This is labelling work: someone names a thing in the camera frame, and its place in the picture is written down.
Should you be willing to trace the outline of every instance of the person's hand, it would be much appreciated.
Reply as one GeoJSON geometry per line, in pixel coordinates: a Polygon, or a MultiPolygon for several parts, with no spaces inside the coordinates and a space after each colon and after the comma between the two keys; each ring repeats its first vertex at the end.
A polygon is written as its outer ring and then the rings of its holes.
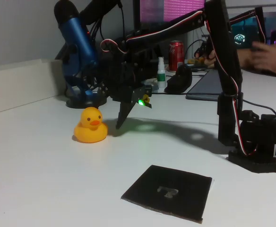
{"type": "Polygon", "coordinates": [[[259,51],[252,53],[252,63],[258,70],[269,70],[276,73],[276,47],[253,42],[259,51]]]}
{"type": "MultiPolygon", "coordinates": [[[[195,58],[199,58],[199,57],[200,57],[199,53],[196,53],[195,58]]],[[[208,68],[212,69],[216,61],[215,51],[212,51],[208,57],[206,55],[203,57],[205,58],[204,64],[206,64],[208,68]]]]}

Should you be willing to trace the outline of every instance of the black mouse pad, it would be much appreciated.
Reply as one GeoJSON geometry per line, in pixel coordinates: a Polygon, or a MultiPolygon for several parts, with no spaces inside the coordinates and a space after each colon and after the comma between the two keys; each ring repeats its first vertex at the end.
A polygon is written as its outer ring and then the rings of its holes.
{"type": "Polygon", "coordinates": [[[210,177],[150,166],[121,198],[149,210],[202,223],[211,182],[210,177]]]}

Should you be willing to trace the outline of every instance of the rubber duck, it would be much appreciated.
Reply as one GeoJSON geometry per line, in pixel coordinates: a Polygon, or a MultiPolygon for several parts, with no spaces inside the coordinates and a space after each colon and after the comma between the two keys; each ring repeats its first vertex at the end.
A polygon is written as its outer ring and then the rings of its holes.
{"type": "Polygon", "coordinates": [[[100,142],[107,134],[108,126],[102,123],[102,114],[94,107],[89,107],[82,112],[80,122],[74,129],[75,137],[83,143],[100,142]]]}

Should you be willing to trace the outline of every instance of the white bottle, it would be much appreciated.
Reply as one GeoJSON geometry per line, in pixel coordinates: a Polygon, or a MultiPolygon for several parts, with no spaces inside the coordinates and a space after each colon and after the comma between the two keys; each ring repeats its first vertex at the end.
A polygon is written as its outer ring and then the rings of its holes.
{"type": "Polygon", "coordinates": [[[159,57],[157,81],[159,88],[166,88],[164,58],[159,57]]]}

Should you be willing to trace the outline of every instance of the coca-cola can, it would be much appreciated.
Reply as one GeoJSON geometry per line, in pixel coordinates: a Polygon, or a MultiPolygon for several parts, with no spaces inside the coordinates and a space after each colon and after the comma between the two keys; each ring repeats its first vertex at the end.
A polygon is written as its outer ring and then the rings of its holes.
{"type": "Polygon", "coordinates": [[[169,68],[170,71],[177,71],[179,65],[184,63],[184,44],[181,41],[174,40],[170,43],[169,68]]]}

